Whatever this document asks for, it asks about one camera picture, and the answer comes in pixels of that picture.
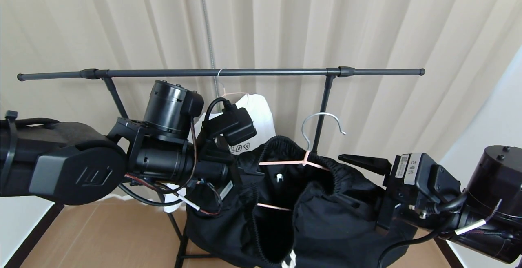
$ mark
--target black garment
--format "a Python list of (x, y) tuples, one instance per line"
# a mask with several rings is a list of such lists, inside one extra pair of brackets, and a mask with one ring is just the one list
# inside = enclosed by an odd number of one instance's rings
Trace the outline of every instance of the black garment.
[[(412, 239), (416, 228), (397, 223), (386, 237), (342, 203), (343, 197), (374, 204), (384, 190), (358, 170), (333, 159), (310, 154), (312, 166), (259, 166), (259, 162), (301, 160), (305, 150), (284, 136), (276, 136), (253, 151), (241, 153), (237, 165), (244, 171), (243, 185), (234, 186), (217, 216), (188, 209), (186, 232), (202, 249), (240, 267), (281, 267), (293, 250), (296, 268), (372, 268), (380, 253), (391, 244)], [(276, 175), (283, 181), (277, 182)], [(212, 197), (198, 186), (190, 199)], [(270, 204), (292, 210), (257, 206)], [(404, 255), (397, 249), (386, 257), (385, 266)]]

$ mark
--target beige curtain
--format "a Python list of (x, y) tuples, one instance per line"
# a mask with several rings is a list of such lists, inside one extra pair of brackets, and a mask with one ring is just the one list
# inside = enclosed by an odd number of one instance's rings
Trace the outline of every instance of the beige curtain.
[[(205, 0), (216, 68), (421, 68), (425, 76), (334, 81), (319, 153), (440, 159), (487, 99), (522, 43), (522, 0)], [(17, 73), (209, 68), (202, 0), (0, 0), (1, 109), (87, 123), (118, 116), (103, 82), (18, 82)], [(117, 79), (141, 119), (154, 78)], [(208, 103), (214, 80), (169, 78)], [(305, 146), (323, 77), (221, 77), (264, 95), (278, 134)], [(315, 124), (308, 132), (313, 134)]]

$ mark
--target brown floor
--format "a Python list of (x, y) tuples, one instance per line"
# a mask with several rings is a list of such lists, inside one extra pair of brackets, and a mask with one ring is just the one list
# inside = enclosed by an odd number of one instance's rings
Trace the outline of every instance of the brown floor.
[[(185, 212), (174, 215), (183, 229)], [(107, 199), (65, 207), (22, 268), (171, 268), (178, 247), (175, 231), (160, 208)], [(191, 242), (187, 251), (203, 252)], [(433, 241), (411, 246), (391, 267), (421, 266), (450, 268)], [(183, 266), (202, 267), (233, 268), (219, 259), (188, 259)]]

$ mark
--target black baseboard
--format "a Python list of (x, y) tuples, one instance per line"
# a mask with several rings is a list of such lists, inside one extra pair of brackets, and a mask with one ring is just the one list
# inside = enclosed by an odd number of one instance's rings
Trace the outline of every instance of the black baseboard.
[(64, 205), (61, 204), (54, 204), (51, 206), (24, 242), (18, 247), (11, 257), (11, 260), (7, 262), (4, 268), (19, 268), (22, 265), (34, 246), (36, 246), (38, 241), (42, 238), (43, 233), (45, 233), (49, 226), (51, 226), (51, 223), (56, 219), (56, 216), (60, 214), (63, 208)]
[(455, 255), (455, 252), (449, 247), (448, 242), (440, 238), (435, 238), (435, 242), (451, 268), (464, 268), (464, 265), (462, 265), (457, 255)]

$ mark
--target white wall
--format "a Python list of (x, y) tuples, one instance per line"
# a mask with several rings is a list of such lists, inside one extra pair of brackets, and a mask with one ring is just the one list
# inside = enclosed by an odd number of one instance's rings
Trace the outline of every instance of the white wall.
[[(440, 163), (466, 186), (485, 147), (490, 145), (522, 148), (522, 48), (491, 97)], [(492, 260), (456, 244), (452, 247), (468, 268), (516, 266)]]
[(39, 197), (0, 198), (0, 267), (5, 266), (52, 205)]

